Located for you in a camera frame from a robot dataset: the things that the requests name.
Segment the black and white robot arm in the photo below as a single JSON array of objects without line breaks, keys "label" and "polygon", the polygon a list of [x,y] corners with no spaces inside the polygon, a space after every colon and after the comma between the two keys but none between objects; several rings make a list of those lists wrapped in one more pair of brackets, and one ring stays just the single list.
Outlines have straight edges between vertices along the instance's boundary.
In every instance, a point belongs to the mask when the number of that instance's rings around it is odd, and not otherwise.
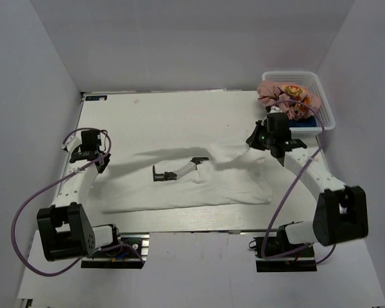
[{"label": "black and white robot arm", "polygon": [[83,171],[78,170],[104,154],[100,146],[99,130],[84,130],[81,140],[71,137],[64,144],[64,150],[71,154],[68,173],[77,174],[63,183],[50,207],[40,209],[37,213],[38,230],[48,261],[91,257],[98,248],[119,243],[116,226],[92,227],[83,209],[92,183],[105,170],[110,155]]},{"label": "black and white robot arm", "polygon": [[[268,114],[266,123],[257,126],[247,144],[258,150],[270,150],[286,169],[298,175],[312,159],[307,146],[291,138],[286,114]],[[359,186],[349,187],[313,160],[300,177],[317,201],[313,221],[281,226],[290,245],[316,243],[329,246],[364,238],[368,235],[366,196]]]}]

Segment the purple cable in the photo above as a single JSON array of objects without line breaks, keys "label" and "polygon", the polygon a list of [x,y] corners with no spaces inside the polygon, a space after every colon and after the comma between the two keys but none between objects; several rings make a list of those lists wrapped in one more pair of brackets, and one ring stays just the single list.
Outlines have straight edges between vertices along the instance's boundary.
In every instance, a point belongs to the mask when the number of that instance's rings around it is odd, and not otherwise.
[{"label": "purple cable", "polygon": [[[65,142],[67,141],[67,139],[74,133],[76,132],[79,132],[80,130],[97,130],[97,128],[77,128],[76,130],[73,130],[71,133],[69,133],[67,135],[66,138],[64,138],[63,140],[63,144],[65,144]],[[61,275],[62,273],[65,273],[66,271],[68,271],[69,269],[71,269],[74,265],[77,264],[78,261],[80,261],[81,258],[78,258],[77,260],[75,260],[72,264],[70,264],[68,267],[66,267],[65,269],[62,269],[61,271],[57,271],[56,273],[45,273],[43,271],[40,271],[39,269],[35,268],[34,266],[32,266],[28,261],[27,259],[23,256],[23,254],[21,253],[20,251],[20,248],[17,246],[17,241],[15,239],[15,226],[17,224],[17,220],[21,214],[21,212],[24,210],[24,208],[27,206],[27,204],[29,204],[34,198],[36,198],[37,196],[41,195],[42,193],[44,193],[45,191],[48,191],[50,188],[60,184],[61,182],[65,181],[65,180],[68,180],[69,178],[72,178],[74,175],[77,174],[77,172],[79,171],[83,171],[85,168],[88,168],[89,166],[99,162],[100,160],[104,159],[109,153],[110,153],[110,150],[111,150],[111,138],[108,136],[108,133],[106,130],[101,130],[100,131],[102,134],[104,134],[106,136],[106,138],[108,139],[108,149],[107,149],[107,152],[98,157],[97,159],[95,160],[92,160],[90,161],[89,163],[85,164],[84,166],[80,167],[80,168],[77,168],[77,170],[75,172],[72,172],[72,173],[69,173],[68,175],[62,177],[61,179],[55,181],[54,183],[52,184],[49,184],[47,186],[45,186],[45,188],[42,188],[41,190],[37,191],[35,194],[33,194],[32,196],[30,196],[20,207],[19,209],[17,210],[17,212],[15,213],[14,215],[14,218],[13,218],[13,221],[12,221],[12,229],[11,229],[11,239],[12,239],[12,245],[13,245],[13,249],[15,251],[15,254],[18,256],[18,258],[20,259],[20,261],[29,269],[31,270],[32,272],[38,274],[38,275],[41,275],[41,276],[45,276],[45,277],[54,277],[54,276],[59,276]]]},{"label": "purple cable", "polygon": [[[265,236],[264,236],[264,239],[262,241],[262,246],[261,246],[261,257],[263,259],[266,259],[266,260],[271,260],[271,259],[276,259],[276,258],[281,258],[281,257],[287,257],[288,255],[292,255],[292,254],[294,254],[296,252],[300,252],[300,251],[310,247],[311,244],[305,244],[303,246],[300,246],[300,247],[295,248],[293,250],[290,250],[288,252],[283,252],[283,253],[279,253],[277,255],[270,255],[270,256],[266,256],[265,255],[265,248],[267,246],[268,236],[269,236],[270,232],[272,231],[273,224],[274,224],[275,220],[277,219],[278,214],[280,213],[282,207],[284,206],[285,202],[287,201],[289,194],[294,189],[296,183],[298,183],[298,181],[301,179],[301,176],[303,175],[305,170],[308,168],[308,166],[311,164],[312,160],[323,149],[323,144],[325,144],[324,141],[326,141],[325,125],[323,124],[321,118],[319,117],[318,113],[315,110],[313,110],[309,105],[307,105],[305,103],[302,103],[302,102],[299,102],[299,101],[295,101],[295,100],[292,100],[292,99],[289,99],[287,101],[278,101],[278,102],[274,103],[272,106],[275,106],[275,105],[278,105],[278,104],[281,104],[281,103],[296,103],[296,104],[303,105],[304,107],[307,107],[314,114],[316,120],[319,122],[319,124],[320,124],[320,126],[322,128],[323,142],[318,146],[318,149],[311,155],[311,158],[301,168],[301,170],[297,174],[295,180],[289,186],[289,188],[288,188],[287,192],[285,193],[284,197],[282,197],[281,202],[280,202],[280,204],[277,207],[277,210],[275,211],[274,215],[272,216],[272,219],[271,219],[271,221],[270,221],[270,223],[268,225],[268,228],[267,228],[267,230],[265,232]],[[335,246],[336,245],[334,245],[334,247],[332,247],[330,253],[325,258],[323,258],[322,260],[320,260],[320,261],[318,261],[318,262],[316,262],[314,264],[311,264],[311,265],[318,265],[318,264],[324,262],[325,260],[327,260],[332,255],[332,253],[334,252]]]},{"label": "purple cable", "polygon": [[127,247],[127,248],[129,248],[137,256],[137,258],[140,259],[141,263],[143,263],[143,264],[145,263],[145,261],[142,259],[142,257],[138,253],[138,251],[135,250],[133,248],[133,246],[131,246],[129,244],[126,244],[126,243],[117,244],[117,245],[114,245],[114,246],[111,246],[111,247],[108,247],[108,248],[102,248],[102,249],[100,249],[100,251],[101,252],[107,252],[109,250],[113,250],[113,249],[116,249],[116,248],[119,248],[119,247]]}]

